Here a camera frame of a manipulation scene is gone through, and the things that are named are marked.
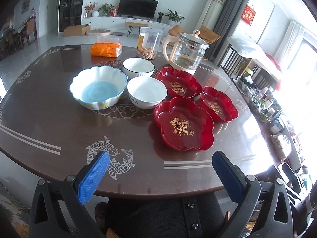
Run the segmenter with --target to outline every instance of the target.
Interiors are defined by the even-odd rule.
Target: bowl
[[[199,99],[199,106],[216,122],[226,123],[238,118],[239,113],[231,99],[223,92],[206,86]]]
[[[179,151],[203,151],[214,144],[211,116],[190,99],[174,97],[154,109],[154,119],[165,144]]]
[[[111,66],[94,66],[73,78],[69,90],[73,98],[91,110],[113,106],[127,86],[128,76]]]
[[[164,67],[156,78],[166,86],[172,97],[193,98],[202,93],[202,86],[193,75],[185,71]]]
[[[127,89],[131,102],[141,109],[152,109],[167,96],[167,89],[163,83],[146,76],[130,80]]]
[[[151,77],[154,69],[153,63],[142,58],[129,58],[123,62],[123,72],[129,79],[139,76]]]

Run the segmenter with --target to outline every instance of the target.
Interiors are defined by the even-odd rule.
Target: glossy tabletop
[[[220,68],[201,64],[197,81],[226,93],[239,117],[215,124],[207,151],[175,151],[161,139],[153,110],[136,108],[125,91],[114,106],[91,111],[72,98],[69,85],[93,65],[122,67],[135,57],[124,47],[118,58],[91,57],[89,45],[52,47],[16,80],[0,105],[0,147],[13,161],[48,180],[76,174],[100,150],[112,159],[96,195],[129,198],[177,197],[222,189],[211,158],[222,150],[245,174],[273,164],[259,125],[234,83]],[[166,65],[159,53],[153,77]]]

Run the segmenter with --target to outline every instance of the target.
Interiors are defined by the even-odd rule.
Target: red hanging decoration
[[[246,23],[248,23],[251,26],[255,14],[256,12],[249,5],[246,5],[241,16],[241,19],[243,19]]]

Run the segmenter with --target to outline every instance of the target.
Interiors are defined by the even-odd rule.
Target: red flower-shaped tray
[[[238,118],[238,110],[231,99],[213,87],[204,87],[199,99],[199,106],[206,110],[216,122],[230,122]]]
[[[203,151],[214,144],[212,118],[188,98],[161,102],[154,109],[154,118],[164,142],[173,149]]]
[[[169,95],[172,97],[192,98],[202,93],[202,86],[194,76],[185,71],[164,67],[156,78],[166,86]]]

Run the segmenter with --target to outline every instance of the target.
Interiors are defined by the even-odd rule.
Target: kettle handle
[[[171,59],[168,58],[168,55],[167,55],[167,52],[166,52],[167,45],[168,45],[169,43],[175,43],[175,44],[174,44],[174,47],[173,47],[173,50],[172,50],[172,52],[171,52],[171,56],[170,56],[170,57],[172,57],[172,55],[173,55],[173,53],[174,53],[174,50],[175,50],[174,48],[177,46],[177,44],[178,44],[179,41],[180,41],[180,38],[179,38],[179,37],[167,36],[166,38],[164,38],[164,40],[163,40],[163,42],[162,42],[162,52],[163,52],[163,55],[164,55],[164,57],[165,57],[165,59],[166,59],[166,61],[167,61],[168,63],[171,62]]]

